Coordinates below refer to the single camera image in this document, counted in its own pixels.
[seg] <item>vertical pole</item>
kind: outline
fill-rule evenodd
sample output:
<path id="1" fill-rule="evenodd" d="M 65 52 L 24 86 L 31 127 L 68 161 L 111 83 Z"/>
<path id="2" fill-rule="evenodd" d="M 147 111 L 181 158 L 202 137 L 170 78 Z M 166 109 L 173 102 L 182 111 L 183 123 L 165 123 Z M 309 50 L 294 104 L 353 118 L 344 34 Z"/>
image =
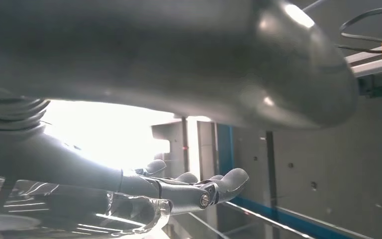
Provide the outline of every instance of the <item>vertical pole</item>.
<path id="1" fill-rule="evenodd" d="M 269 192 L 270 192 L 270 207 L 272 208 L 272 219 L 275 221 L 278 221 L 278 212 L 277 212 L 277 205 L 278 205 L 278 192 L 277 192 L 277 185 L 276 185 L 276 164 L 275 164 L 275 147 L 273 142 L 273 132 L 267 131 L 266 132 L 266 145 L 267 145 L 267 168 L 268 168 L 268 175 L 269 175 Z M 278 239 L 279 238 L 279 229 L 273 227 L 272 228 L 272 239 Z"/>
<path id="2" fill-rule="evenodd" d="M 181 117 L 182 124 L 182 150 L 184 152 L 184 172 L 190 170 L 190 159 L 188 157 L 188 130 L 187 130 L 187 118 Z"/>

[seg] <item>transparent plastic part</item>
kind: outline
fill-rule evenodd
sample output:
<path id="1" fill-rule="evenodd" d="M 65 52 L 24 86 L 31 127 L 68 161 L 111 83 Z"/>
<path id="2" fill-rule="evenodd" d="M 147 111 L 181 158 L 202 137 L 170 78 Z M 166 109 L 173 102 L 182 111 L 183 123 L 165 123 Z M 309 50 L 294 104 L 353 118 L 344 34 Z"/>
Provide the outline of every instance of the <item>transparent plastic part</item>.
<path id="1" fill-rule="evenodd" d="M 18 180 L 0 207 L 0 239 L 142 238 L 169 215 L 166 200 Z"/>

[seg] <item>cable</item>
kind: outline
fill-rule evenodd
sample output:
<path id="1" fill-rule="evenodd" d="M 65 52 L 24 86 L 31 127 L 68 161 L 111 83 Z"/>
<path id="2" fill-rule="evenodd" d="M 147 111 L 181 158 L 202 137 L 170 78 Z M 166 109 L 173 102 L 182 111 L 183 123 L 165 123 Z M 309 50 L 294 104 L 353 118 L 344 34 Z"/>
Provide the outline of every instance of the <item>cable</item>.
<path id="1" fill-rule="evenodd" d="M 347 49 L 347 50 L 363 51 L 363 52 L 374 53 L 374 54 L 382 54 L 382 50 L 371 50 L 371 49 L 366 49 L 366 48 L 352 47 L 352 46 L 340 45 L 340 44 L 335 44 L 335 46 L 338 48 Z"/>
<path id="2" fill-rule="evenodd" d="M 343 32 L 347 27 L 353 25 L 354 23 L 356 23 L 356 22 L 358 22 L 358 21 L 360 21 L 366 17 L 378 15 L 378 14 L 382 14 L 382 8 L 376 8 L 376 9 L 364 12 L 361 15 L 358 15 L 358 16 L 354 17 L 353 19 L 342 24 L 339 28 L 339 32 L 343 37 L 346 37 L 346 38 L 382 43 L 381 38 L 371 37 L 371 36 L 363 36 L 363 35 L 355 35 L 355 34 L 349 34 L 349 33 Z M 352 47 L 352 46 L 346 46 L 346 45 L 336 45 L 336 46 L 339 48 L 354 50 L 354 51 L 364 51 L 364 52 L 377 53 L 377 54 L 382 53 L 381 50 L 370 50 L 370 49 L 366 49 L 366 48 L 358 48 L 358 47 Z"/>
<path id="3" fill-rule="evenodd" d="M 320 5 L 322 5 L 323 3 L 325 3 L 327 0 L 317 0 L 317 1 L 315 1 L 314 3 L 312 3 L 312 4 L 310 4 L 310 5 L 308 5 L 308 6 L 306 6 L 304 9 L 303 9 L 303 11 L 304 12 L 308 12 L 308 11 L 310 11 L 310 10 L 312 10 L 312 9 L 314 9 L 314 8 L 316 8 L 316 7 L 318 7 L 318 6 L 320 6 Z"/>

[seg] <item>black cable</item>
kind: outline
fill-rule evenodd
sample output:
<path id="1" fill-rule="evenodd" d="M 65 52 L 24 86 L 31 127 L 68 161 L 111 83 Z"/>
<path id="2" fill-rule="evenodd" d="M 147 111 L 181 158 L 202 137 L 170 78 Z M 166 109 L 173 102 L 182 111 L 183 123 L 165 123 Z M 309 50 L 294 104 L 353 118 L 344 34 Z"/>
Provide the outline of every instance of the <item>black cable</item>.
<path id="1" fill-rule="evenodd" d="M 366 48 L 352 47 L 352 46 L 339 45 L 339 44 L 335 44 L 335 46 L 338 48 L 347 49 L 347 50 L 362 51 L 362 52 L 368 52 L 368 53 L 374 53 L 374 54 L 382 54 L 382 50 L 371 50 L 371 49 L 366 49 Z"/>
<path id="2" fill-rule="evenodd" d="M 358 15 L 358 16 L 354 17 L 353 19 L 347 21 L 346 23 L 342 24 L 342 26 L 340 26 L 340 28 L 339 28 L 339 32 L 343 37 L 346 37 L 346 38 L 382 43 L 381 38 L 372 37 L 372 36 L 355 35 L 355 34 L 349 34 L 349 33 L 343 32 L 347 27 L 353 25 L 354 23 L 356 23 L 356 22 L 358 22 L 358 21 L 360 21 L 366 17 L 378 15 L 378 14 L 382 14 L 382 8 L 376 8 L 376 9 L 364 12 L 361 15 Z M 370 49 L 366 49 L 366 48 L 358 48 L 358 47 L 352 47 L 352 46 L 346 46 L 346 45 L 336 45 L 336 46 L 339 48 L 349 49 L 349 50 L 354 50 L 354 51 L 364 51 L 364 52 L 377 53 L 377 54 L 382 53 L 382 50 L 370 50 Z"/>

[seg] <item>bright light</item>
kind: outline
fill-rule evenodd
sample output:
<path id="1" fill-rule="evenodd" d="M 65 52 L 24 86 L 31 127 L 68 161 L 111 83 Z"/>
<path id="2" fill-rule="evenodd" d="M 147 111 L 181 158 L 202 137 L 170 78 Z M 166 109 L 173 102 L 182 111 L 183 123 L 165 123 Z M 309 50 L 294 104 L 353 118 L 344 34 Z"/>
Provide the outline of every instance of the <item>bright light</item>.
<path id="1" fill-rule="evenodd" d="M 266 105 L 268 105 L 268 106 L 274 106 L 275 105 L 275 103 L 272 101 L 272 99 L 270 99 L 270 97 L 266 97 L 266 98 L 264 98 L 264 103 L 266 103 Z"/>
<path id="2" fill-rule="evenodd" d="M 202 121 L 202 122 L 211 122 L 212 121 L 209 117 L 206 117 L 206 116 L 189 116 L 187 119 Z"/>
<path id="3" fill-rule="evenodd" d="M 314 26 L 314 21 L 297 6 L 293 4 L 288 4 L 285 6 L 285 11 L 290 17 L 292 17 L 292 19 L 294 19 L 299 24 L 307 28 Z"/>
<path id="4" fill-rule="evenodd" d="M 167 140 L 153 138 L 151 125 L 174 114 L 95 102 L 52 101 L 43 120 L 46 133 L 81 149 L 85 158 L 110 168 L 143 168 L 159 153 L 170 152 Z"/>
<path id="5" fill-rule="evenodd" d="M 188 165 L 189 171 L 197 179 L 201 180 L 200 175 L 200 149 L 198 145 L 198 124 L 196 120 L 187 120 L 188 133 Z"/>
<path id="6" fill-rule="evenodd" d="M 87 228 L 77 228 L 78 230 L 84 230 L 84 231 L 90 231 L 90 232 L 96 232 L 96 233 L 109 233 L 106 231 L 99 231 L 99 230 L 92 230 L 92 229 L 87 229 Z"/>
<path id="7" fill-rule="evenodd" d="M 142 224 L 142 223 L 138 223 L 138 222 L 131 221 L 131 220 L 128 220 L 128 219 L 124 219 L 124 218 L 108 216 L 108 215 L 105 215 L 105 214 L 97 213 L 96 216 L 101 217 L 101 218 L 107 218 L 107 219 L 115 220 L 115 221 L 120 221 L 120 222 L 123 222 L 123 223 L 129 223 L 129 224 L 137 225 L 137 226 L 140 226 L 140 227 L 145 226 L 145 224 Z"/>
<path id="8" fill-rule="evenodd" d="M 31 210 L 14 210 L 14 211 L 8 211 L 9 213 L 21 213 L 21 212 L 36 212 L 36 211 L 48 211 L 48 208 L 44 209 L 31 209 Z"/>
<path id="9" fill-rule="evenodd" d="M 96 226 L 92 226 L 92 225 L 85 225 L 85 224 L 78 224 L 78 226 L 86 227 L 86 228 L 95 228 L 95 229 L 111 230 L 111 231 L 117 231 L 117 232 L 120 232 L 120 231 L 121 231 L 121 230 L 119 230 L 119 229 L 113 229 L 113 228 L 101 228 L 101 227 L 96 227 Z"/>

